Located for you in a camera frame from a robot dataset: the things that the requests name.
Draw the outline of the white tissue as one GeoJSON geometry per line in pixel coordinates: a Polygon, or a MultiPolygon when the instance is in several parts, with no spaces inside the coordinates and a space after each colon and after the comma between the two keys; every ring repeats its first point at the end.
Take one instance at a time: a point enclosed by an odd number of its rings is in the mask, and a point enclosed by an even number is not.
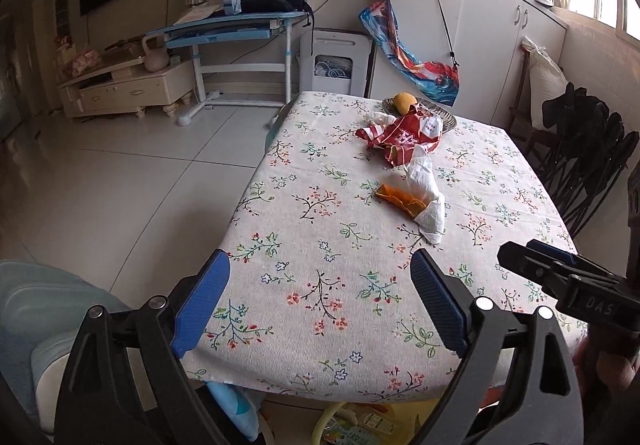
{"type": "Polygon", "coordinates": [[[445,196],[437,186],[432,160],[422,145],[413,147],[405,178],[410,196],[425,204],[413,220],[422,236],[431,245],[438,246],[445,235],[445,196]]]}

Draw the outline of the orange peel wrapper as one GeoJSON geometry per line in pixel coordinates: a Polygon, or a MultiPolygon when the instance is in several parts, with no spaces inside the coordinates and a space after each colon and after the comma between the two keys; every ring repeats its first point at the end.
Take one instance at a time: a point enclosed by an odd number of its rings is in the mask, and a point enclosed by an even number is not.
{"type": "Polygon", "coordinates": [[[376,197],[383,199],[398,210],[405,212],[411,218],[416,218],[427,208],[427,204],[425,202],[413,197],[412,194],[409,194],[402,189],[390,187],[384,184],[378,186],[378,189],[374,194],[376,197]]]}

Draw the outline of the red white snack bag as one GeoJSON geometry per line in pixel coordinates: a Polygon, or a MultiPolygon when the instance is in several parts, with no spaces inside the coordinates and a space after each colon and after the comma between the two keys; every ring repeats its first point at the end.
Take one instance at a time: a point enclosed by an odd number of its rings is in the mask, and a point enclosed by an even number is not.
{"type": "Polygon", "coordinates": [[[393,168],[408,164],[416,145],[422,145],[428,154],[439,146],[444,124],[437,113],[415,105],[405,116],[382,123],[388,119],[388,114],[371,113],[368,124],[358,128],[355,136],[364,140],[368,148],[381,150],[393,168]]]}

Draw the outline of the light blue trash bin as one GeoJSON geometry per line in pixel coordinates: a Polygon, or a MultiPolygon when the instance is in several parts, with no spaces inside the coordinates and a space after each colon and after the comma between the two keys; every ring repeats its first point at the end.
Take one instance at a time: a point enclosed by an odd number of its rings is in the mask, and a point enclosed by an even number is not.
{"type": "Polygon", "coordinates": [[[128,306],[110,292],[47,265],[1,263],[1,374],[39,430],[54,432],[68,354],[88,309],[128,306]]]}

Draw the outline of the wooden chair with cushion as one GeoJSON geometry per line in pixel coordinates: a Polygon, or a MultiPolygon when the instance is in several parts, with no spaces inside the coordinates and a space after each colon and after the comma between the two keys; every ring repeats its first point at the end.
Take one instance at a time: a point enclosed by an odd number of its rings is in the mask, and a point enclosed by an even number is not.
{"type": "Polygon", "coordinates": [[[520,54],[523,60],[514,101],[509,107],[506,133],[522,142],[523,153],[529,156],[537,145],[551,148],[558,139],[556,127],[544,125],[542,105],[560,97],[568,81],[544,46],[536,44],[528,36],[521,40],[520,54]]]}

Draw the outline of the floral tablecloth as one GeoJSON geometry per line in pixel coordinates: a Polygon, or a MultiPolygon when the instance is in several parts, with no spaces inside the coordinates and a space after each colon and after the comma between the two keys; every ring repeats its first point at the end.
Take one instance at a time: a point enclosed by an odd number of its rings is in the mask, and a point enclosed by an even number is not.
{"type": "Polygon", "coordinates": [[[440,269],[500,309],[549,299],[500,267],[503,243],[574,243],[544,186],[501,128],[459,119],[432,154],[444,196],[442,241],[375,197],[405,182],[357,136],[375,99],[300,94],[247,186],[221,246],[230,279],[186,373],[337,402],[434,399],[459,359],[444,347],[409,265],[440,269]]]}

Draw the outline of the colourful kite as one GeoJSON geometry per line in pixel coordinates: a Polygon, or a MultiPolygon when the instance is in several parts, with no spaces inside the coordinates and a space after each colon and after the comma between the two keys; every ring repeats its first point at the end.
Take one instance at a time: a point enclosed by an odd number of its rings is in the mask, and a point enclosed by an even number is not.
{"type": "Polygon", "coordinates": [[[387,61],[426,98],[439,105],[453,106],[460,88],[459,64],[452,48],[442,3],[436,1],[449,47],[449,64],[423,61],[405,46],[399,36],[399,24],[390,0],[375,1],[359,13],[359,20],[387,61]]]}

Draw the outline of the yellow mango left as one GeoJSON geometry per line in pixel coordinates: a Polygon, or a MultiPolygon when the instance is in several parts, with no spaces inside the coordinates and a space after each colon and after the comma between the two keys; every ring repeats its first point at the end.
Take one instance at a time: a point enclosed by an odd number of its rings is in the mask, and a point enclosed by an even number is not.
{"type": "Polygon", "coordinates": [[[393,105],[401,116],[405,116],[418,100],[410,93],[402,92],[393,97],[393,105]]]}

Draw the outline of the white cupboard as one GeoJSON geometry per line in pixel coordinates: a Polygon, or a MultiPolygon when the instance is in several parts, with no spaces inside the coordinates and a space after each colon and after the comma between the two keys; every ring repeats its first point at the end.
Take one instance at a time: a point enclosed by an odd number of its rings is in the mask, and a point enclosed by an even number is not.
{"type": "Polygon", "coordinates": [[[399,38],[420,61],[459,63],[457,116],[506,126],[523,38],[560,58],[567,26],[534,0],[390,0],[399,38]]]}

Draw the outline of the cream TV cabinet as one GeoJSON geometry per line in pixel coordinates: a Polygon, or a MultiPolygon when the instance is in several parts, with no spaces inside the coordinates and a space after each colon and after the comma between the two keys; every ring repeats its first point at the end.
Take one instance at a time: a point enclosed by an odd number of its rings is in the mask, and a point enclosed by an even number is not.
{"type": "Polygon", "coordinates": [[[149,108],[162,108],[172,118],[181,105],[190,104],[194,88],[191,61],[149,72],[138,57],[71,79],[58,86],[58,93],[70,119],[124,113],[143,118],[149,108]]]}

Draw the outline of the pink kettlebell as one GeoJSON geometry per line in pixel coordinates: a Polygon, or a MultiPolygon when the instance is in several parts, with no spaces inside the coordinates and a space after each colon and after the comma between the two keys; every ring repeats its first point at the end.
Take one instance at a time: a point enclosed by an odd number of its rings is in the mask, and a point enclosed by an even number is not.
{"type": "Polygon", "coordinates": [[[145,35],[141,41],[144,61],[143,66],[149,72],[165,69],[169,64],[169,55],[162,34],[145,35]]]}

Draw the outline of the blue adjustable study desk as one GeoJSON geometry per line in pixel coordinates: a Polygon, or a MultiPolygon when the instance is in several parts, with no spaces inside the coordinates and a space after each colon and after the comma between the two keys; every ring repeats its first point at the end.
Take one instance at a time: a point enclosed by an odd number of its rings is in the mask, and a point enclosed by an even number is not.
{"type": "Polygon", "coordinates": [[[168,49],[186,49],[195,82],[195,104],[179,113],[176,123],[189,125],[206,108],[247,106],[278,108],[293,98],[293,30],[311,23],[310,12],[263,12],[212,17],[176,23],[147,33],[142,45],[155,38],[168,49]],[[283,96],[274,99],[229,98],[223,90],[209,88],[209,76],[274,74],[283,79],[283,96]]]}

